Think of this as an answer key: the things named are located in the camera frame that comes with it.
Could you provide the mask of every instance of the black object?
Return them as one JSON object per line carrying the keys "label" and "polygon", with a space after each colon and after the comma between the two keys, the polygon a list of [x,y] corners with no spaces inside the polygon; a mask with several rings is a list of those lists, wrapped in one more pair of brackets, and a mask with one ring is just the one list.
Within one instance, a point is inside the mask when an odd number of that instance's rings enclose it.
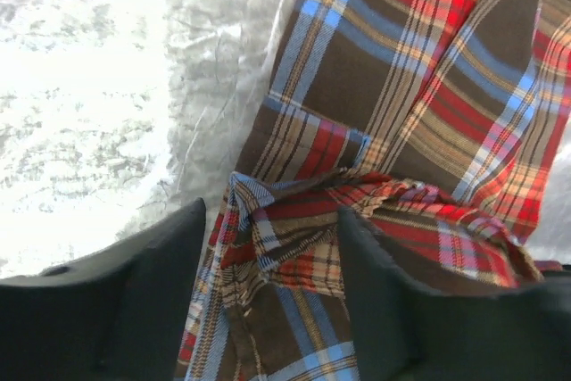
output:
{"label": "black object", "polygon": [[0,281],[0,380],[171,381],[204,224],[197,200],[100,253]]}
{"label": "black object", "polygon": [[339,211],[341,269],[361,381],[571,379],[571,277],[488,285]]}

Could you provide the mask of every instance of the tartan cloth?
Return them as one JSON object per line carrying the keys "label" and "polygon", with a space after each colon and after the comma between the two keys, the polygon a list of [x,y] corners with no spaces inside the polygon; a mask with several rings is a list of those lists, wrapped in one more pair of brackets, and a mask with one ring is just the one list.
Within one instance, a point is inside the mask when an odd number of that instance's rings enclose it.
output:
{"label": "tartan cloth", "polygon": [[358,379],[349,205],[474,281],[522,247],[571,106],[571,0],[296,0],[194,286],[177,376]]}

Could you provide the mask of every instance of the plaid fabric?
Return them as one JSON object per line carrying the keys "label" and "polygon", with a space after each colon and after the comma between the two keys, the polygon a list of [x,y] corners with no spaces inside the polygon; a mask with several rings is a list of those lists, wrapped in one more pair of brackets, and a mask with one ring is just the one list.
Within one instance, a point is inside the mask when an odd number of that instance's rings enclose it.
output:
{"label": "plaid fabric", "polygon": [[349,205],[516,286],[571,106],[571,0],[297,0],[224,195],[186,380],[358,379],[336,244]]}

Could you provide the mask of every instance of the red stripe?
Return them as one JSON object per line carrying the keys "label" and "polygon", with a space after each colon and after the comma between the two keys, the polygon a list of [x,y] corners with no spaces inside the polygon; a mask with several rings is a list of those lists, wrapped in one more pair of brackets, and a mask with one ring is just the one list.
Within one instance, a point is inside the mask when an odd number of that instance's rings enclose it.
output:
{"label": "red stripe", "polygon": [[191,333],[187,333],[183,341],[183,346],[180,349],[178,359],[188,364],[193,356],[194,344],[196,344],[196,336]]}
{"label": "red stripe", "polygon": [[497,174],[493,180],[485,183],[483,186],[477,189],[477,191],[474,193],[472,204],[477,207],[482,204],[485,198],[489,198],[490,195],[497,195],[496,202],[500,201],[502,189],[506,185],[509,175],[511,174],[515,165],[516,159],[512,158],[508,165],[506,165],[503,169],[497,171]]}
{"label": "red stripe", "polygon": [[310,152],[295,176],[301,180],[333,169],[345,143],[346,128],[322,120],[313,139]]}
{"label": "red stripe", "polygon": [[[441,258],[441,247],[440,247],[440,237],[438,233],[433,231],[427,231],[422,228],[414,228],[409,226],[403,226],[400,224],[392,223],[389,220],[383,219],[372,219],[373,222],[380,227],[387,235],[398,239],[399,237],[404,237],[401,241],[403,245],[406,245],[414,252],[417,252],[426,258],[440,263]],[[454,249],[461,249],[461,245],[456,242]],[[494,272],[501,276],[501,283],[510,285],[515,285],[515,280],[510,274],[510,270],[507,263],[500,257],[500,255],[490,248],[487,244],[472,243],[476,254],[476,269],[483,272]],[[463,258],[459,254],[453,254],[452,256],[453,264],[458,269],[465,268],[463,265]]]}
{"label": "red stripe", "polygon": [[216,242],[218,241],[218,235],[220,232],[220,228],[222,228],[222,220],[224,219],[224,217],[219,213],[219,215],[216,217],[216,223],[214,224],[214,229],[211,232],[211,236],[208,239],[208,244],[209,245],[216,245]]}
{"label": "red stripe", "polygon": [[430,108],[443,122],[459,133],[477,142],[483,142],[493,121],[476,111],[461,97],[451,91],[445,83],[440,85],[438,95],[433,98]]}
{"label": "red stripe", "polygon": [[545,55],[550,45],[551,38],[545,33],[537,30],[534,38],[534,55],[539,62],[545,61]]}
{"label": "red stripe", "polygon": [[448,12],[447,22],[455,29],[459,29],[468,15],[474,9],[474,0],[452,0],[451,8]]}
{"label": "red stripe", "polygon": [[224,254],[222,262],[220,263],[220,267],[225,269],[232,265],[241,265],[243,263],[255,260],[256,251],[253,247],[253,241],[250,240],[247,244],[244,244],[240,247],[234,247],[230,245]]}

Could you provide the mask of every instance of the textured white background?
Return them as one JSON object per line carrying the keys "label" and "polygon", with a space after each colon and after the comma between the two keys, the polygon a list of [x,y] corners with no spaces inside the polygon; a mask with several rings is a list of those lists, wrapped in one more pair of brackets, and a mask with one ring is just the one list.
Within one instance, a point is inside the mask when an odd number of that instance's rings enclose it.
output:
{"label": "textured white background", "polygon": [[293,0],[0,0],[0,277],[219,208]]}

